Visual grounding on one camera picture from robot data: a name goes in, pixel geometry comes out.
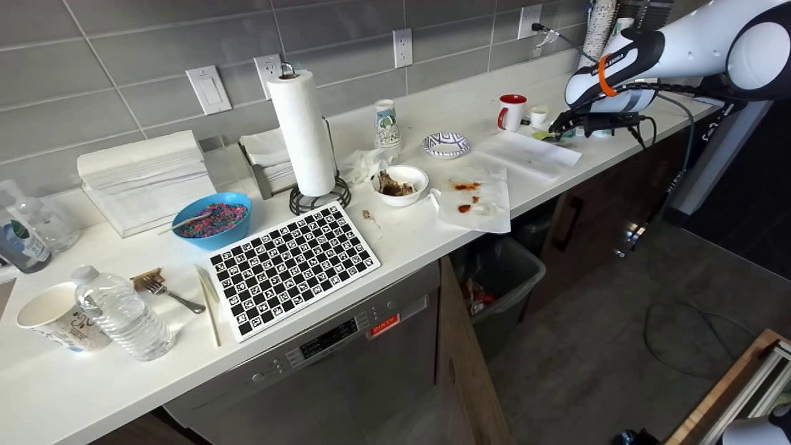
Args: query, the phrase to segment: light switch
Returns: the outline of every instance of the light switch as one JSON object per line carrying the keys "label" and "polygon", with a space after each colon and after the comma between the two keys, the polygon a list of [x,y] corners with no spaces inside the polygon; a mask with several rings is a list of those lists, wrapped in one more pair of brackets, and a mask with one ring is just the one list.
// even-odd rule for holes
{"label": "light switch", "polygon": [[210,67],[189,70],[189,79],[194,85],[194,91],[201,102],[204,115],[221,115],[231,110],[217,67],[210,65]]}

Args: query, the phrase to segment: gray floor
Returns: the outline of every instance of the gray floor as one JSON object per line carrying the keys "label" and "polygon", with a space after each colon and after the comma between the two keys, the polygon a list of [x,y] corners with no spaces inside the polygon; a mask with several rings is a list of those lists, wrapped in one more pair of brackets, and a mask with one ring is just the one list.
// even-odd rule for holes
{"label": "gray floor", "polygon": [[[731,353],[683,303],[715,315]],[[650,306],[661,361],[642,347]],[[766,327],[791,334],[788,280],[658,225],[632,257],[532,315],[489,369],[519,445],[597,445],[626,427],[663,440]]]}

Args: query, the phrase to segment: kitchen counter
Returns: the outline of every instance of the kitchen counter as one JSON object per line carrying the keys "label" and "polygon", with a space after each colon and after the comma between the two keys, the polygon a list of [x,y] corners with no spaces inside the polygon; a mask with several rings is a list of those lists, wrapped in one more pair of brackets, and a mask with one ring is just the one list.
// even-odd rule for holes
{"label": "kitchen counter", "polygon": [[[532,105],[548,105],[561,111],[561,91],[574,65],[577,54],[561,52],[399,100],[400,164],[420,167],[431,178],[451,168],[505,167],[513,217],[516,217],[637,154],[640,149],[627,132],[618,132],[614,138],[577,138],[571,149],[583,154],[582,160],[555,181],[484,157],[496,136],[496,97],[519,91]],[[694,117],[710,111],[708,105],[688,100],[684,105]],[[688,117],[668,102],[658,102],[647,115],[655,117],[661,138],[688,126]],[[330,121],[339,157],[374,147],[374,106],[330,117]],[[464,133],[472,141],[472,154],[457,160],[426,157],[420,149],[424,136],[436,132]],[[382,268],[246,345],[233,338],[231,320],[221,317],[223,345],[216,347],[210,320],[205,315],[194,317],[171,299],[157,299],[154,310],[178,329],[178,342],[171,353],[152,364],[133,361],[119,347],[94,356],[69,353],[16,327],[17,310],[32,295],[64,283],[80,266],[97,266],[117,275],[171,268],[184,277],[194,277],[194,266],[207,266],[207,253],[175,240],[168,230],[121,240],[107,222],[97,222],[87,228],[71,249],[58,256],[47,269],[21,275],[0,321],[2,442],[89,442],[102,439],[480,237],[475,230],[438,222],[427,198],[410,207],[384,207],[369,189],[354,186],[351,191],[354,204],[347,212],[379,256]],[[254,232],[293,217],[284,194],[254,205]],[[186,280],[178,293],[196,303],[204,299],[196,280]]]}

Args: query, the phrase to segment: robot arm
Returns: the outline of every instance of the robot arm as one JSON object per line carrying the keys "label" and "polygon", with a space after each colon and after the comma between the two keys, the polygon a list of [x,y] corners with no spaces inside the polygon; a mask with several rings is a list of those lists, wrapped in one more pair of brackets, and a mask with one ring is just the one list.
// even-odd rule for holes
{"label": "robot arm", "polygon": [[658,91],[676,89],[668,79],[716,78],[715,88],[688,88],[698,97],[784,100],[791,97],[788,59],[788,0],[710,0],[652,36],[614,38],[594,67],[569,79],[569,111],[555,130],[588,125],[590,133],[632,125]]}

